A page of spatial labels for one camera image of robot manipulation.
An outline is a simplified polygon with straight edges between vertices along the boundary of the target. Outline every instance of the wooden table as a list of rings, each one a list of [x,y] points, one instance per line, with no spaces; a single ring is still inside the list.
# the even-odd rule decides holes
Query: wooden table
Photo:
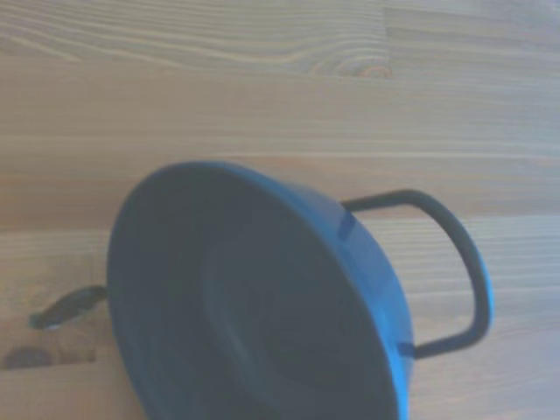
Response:
[[[28,315],[104,282],[130,188],[225,159],[338,199],[414,187],[457,213],[496,319],[418,362],[411,419],[560,413],[560,31],[553,2],[0,0],[0,417],[141,419],[107,308]],[[470,320],[459,257],[412,211],[360,216],[402,280],[417,341]],[[51,366],[6,369],[39,347]]]

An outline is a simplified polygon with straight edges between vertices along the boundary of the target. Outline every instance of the blue bowl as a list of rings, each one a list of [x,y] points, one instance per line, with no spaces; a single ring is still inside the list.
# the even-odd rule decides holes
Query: blue bowl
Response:
[[[468,330],[421,346],[395,272],[352,213],[401,204],[440,223],[475,296]],[[492,315],[478,251],[433,198],[338,203],[222,162],[164,168],[126,199],[108,299],[154,420],[404,420],[412,361],[478,342]]]

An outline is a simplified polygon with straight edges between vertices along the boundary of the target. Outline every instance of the wood grain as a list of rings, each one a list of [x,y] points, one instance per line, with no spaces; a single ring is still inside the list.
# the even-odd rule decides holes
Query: wood grain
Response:
[[[557,420],[560,36],[538,17],[550,3],[389,0],[387,79],[308,77],[336,72],[310,71],[305,53],[295,66],[270,61],[299,46],[280,51],[292,38],[267,32],[278,44],[250,49],[245,23],[280,6],[228,3],[224,19],[211,3],[0,0],[0,356],[54,351],[23,328],[26,316],[103,282],[110,228],[136,182],[172,162],[226,159],[337,199],[401,187],[440,198],[486,259],[496,320],[479,346],[415,365],[410,419]],[[283,4],[273,27],[303,11],[296,24],[315,22],[317,2]],[[328,43],[331,22],[346,33],[360,15],[354,1],[329,4],[309,39]],[[350,38],[366,33],[363,16]],[[195,52],[171,56],[162,43]],[[263,62],[239,61],[248,56]],[[344,68],[365,68],[356,66]],[[402,281],[416,341],[464,328],[472,298],[444,234],[409,209],[360,218]],[[143,418],[107,308],[73,328],[66,348],[93,342],[95,362],[0,371],[1,418]],[[76,330],[94,340],[75,340]]]
[[[71,62],[389,76],[380,0],[2,0],[0,51]]]

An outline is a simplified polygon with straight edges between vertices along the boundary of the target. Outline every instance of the wire handle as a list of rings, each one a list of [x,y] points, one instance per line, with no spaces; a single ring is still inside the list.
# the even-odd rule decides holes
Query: wire handle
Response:
[[[349,212],[403,205],[417,207],[428,214],[447,233],[466,266],[474,295],[474,317],[471,325],[459,334],[415,346],[415,359],[424,359],[472,346],[487,334],[492,324],[494,307],[490,278],[473,239],[447,207],[430,195],[415,190],[387,192],[350,199],[340,204]]]

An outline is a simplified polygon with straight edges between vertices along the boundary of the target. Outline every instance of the small dark object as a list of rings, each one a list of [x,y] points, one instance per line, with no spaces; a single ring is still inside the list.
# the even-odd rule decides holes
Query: small dark object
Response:
[[[39,368],[51,366],[53,358],[43,348],[24,346],[15,348],[3,358],[3,369]]]
[[[44,311],[32,314],[29,318],[29,326],[38,330],[58,328],[67,321],[91,311],[106,297],[107,290],[99,285],[73,291]]]

